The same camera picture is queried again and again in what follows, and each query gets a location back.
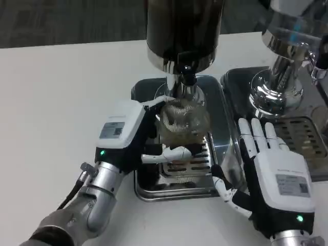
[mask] white countertop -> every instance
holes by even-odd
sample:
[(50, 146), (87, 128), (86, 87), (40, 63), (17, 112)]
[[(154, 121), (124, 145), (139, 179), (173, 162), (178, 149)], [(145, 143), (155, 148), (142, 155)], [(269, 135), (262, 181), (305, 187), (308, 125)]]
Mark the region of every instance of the white countertop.
[[(203, 74), (267, 66), (260, 33), (220, 36)], [(82, 162), (93, 163), (107, 108), (144, 78), (164, 77), (146, 42), (0, 50), (0, 245), (19, 245), (62, 202)], [(328, 241), (328, 183), (315, 183), (315, 235)], [(220, 198), (146, 203), (130, 174), (104, 234), (85, 245), (263, 246), (268, 241)]]

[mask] gray carpet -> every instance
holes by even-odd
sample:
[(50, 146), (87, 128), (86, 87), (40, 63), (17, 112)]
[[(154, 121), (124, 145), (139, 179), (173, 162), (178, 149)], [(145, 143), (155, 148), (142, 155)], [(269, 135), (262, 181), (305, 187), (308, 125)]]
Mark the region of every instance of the gray carpet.
[[(0, 47), (145, 38), (144, 0), (0, 0)], [(222, 33), (252, 32), (266, 9), (227, 0)]]

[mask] cable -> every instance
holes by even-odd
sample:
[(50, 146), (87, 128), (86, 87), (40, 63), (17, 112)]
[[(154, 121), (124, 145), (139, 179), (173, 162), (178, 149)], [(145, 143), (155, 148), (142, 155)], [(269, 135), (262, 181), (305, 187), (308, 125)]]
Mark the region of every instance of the cable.
[(63, 209), (69, 202), (74, 198), (74, 196), (78, 193), (78, 191), (82, 188), (84, 181), (77, 180), (73, 189), (68, 194), (66, 199), (59, 205), (57, 210)]

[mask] robotic hand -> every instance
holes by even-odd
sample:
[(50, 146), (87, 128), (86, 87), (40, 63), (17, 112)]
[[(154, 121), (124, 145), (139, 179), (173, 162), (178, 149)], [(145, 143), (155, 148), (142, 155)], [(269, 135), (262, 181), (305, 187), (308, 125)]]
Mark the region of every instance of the robotic hand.
[(233, 189), (220, 166), (212, 167), (215, 187), (224, 201), (246, 216), (273, 245), (322, 244), (309, 239), (315, 204), (311, 177), (304, 157), (289, 150), (273, 125), (253, 118), (238, 121), (240, 149), (249, 195)]
[(82, 173), (65, 201), (44, 218), (31, 238), (21, 245), (81, 246), (106, 228), (116, 203), (116, 192), (126, 174), (142, 162), (186, 160), (201, 152), (201, 146), (197, 145), (174, 149), (160, 146), (158, 155), (146, 155), (146, 140), (156, 135), (156, 114), (172, 99), (161, 96), (144, 103), (128, 100), (116, 104), (100, 133), (95, 167), (87, 163), (81, 165)]

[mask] metal tray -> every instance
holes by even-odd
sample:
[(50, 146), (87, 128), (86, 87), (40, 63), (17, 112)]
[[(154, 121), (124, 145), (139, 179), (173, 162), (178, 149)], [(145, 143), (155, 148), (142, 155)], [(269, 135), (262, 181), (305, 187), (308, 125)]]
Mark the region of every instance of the metal tray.
[(291, 151), (302, 154), (307, 160), (310, 172), (327, 166), (324, 159), (327, 149), (313, 123), (308, 117), (292, 117), (274, 122), (276, 133)]
[[(131, 98), (147, 101), (154, 98), (165, 78), (139, 81)], [(211, 132), (203, 140), (203, 152), (189, 163), (158, 163), (142, 165), (135, 172), (135, 192), (145, 201), (218, 196), (213, 186), (210, 167), (222, 166), (227, 179), (237, 188), (245, 188), (240, 166), (237, 136), (230, 129), (223, 92), (218, 81), (210, 76), (198, 76), (197, 85), (207, 99)]]

